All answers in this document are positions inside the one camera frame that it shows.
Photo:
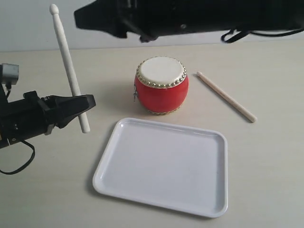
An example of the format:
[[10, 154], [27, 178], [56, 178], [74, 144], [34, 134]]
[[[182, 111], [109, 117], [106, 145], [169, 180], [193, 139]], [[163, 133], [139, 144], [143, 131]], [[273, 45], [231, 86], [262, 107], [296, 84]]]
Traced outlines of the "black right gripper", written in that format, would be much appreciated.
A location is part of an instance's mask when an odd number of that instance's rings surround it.
[[116, 38], [131, 32], [141, 42], [166, 36], [165, 0], [96, 0], [74, 11], [78, 29], [101, 31]]

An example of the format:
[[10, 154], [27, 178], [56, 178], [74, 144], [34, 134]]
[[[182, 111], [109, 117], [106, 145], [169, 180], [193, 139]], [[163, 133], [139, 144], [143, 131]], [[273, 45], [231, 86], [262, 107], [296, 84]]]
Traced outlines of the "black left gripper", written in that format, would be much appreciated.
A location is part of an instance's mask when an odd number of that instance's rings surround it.
[[38, 97], [36, 91], [23, 94], [26, 111], [22, 120], [23, 135], [50, 135], [56, 126], [65, 128], [80, 114], [96, 106], [93, 95]]

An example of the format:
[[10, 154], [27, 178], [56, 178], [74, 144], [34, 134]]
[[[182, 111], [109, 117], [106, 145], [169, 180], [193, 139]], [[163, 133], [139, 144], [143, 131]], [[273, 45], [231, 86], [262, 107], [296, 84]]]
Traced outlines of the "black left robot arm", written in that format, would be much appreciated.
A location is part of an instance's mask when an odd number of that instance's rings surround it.
[[9, 102], [0, 87], [0, 147], [28, 140], [57, 127], [65, 128], [73, 119], [96, 106], [93, 95], [38, 97], [36, 91]]

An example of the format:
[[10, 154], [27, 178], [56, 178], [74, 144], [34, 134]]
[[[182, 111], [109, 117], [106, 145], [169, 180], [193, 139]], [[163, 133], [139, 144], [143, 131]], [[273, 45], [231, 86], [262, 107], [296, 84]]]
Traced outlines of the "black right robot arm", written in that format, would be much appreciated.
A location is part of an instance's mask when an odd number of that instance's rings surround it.
[[76, 27], [142, 43], [159, 37], [223, 31], [221, 41], [248, 35], [284, 37], [304, 30], [301, 0], [96, 0], [74, 12]]

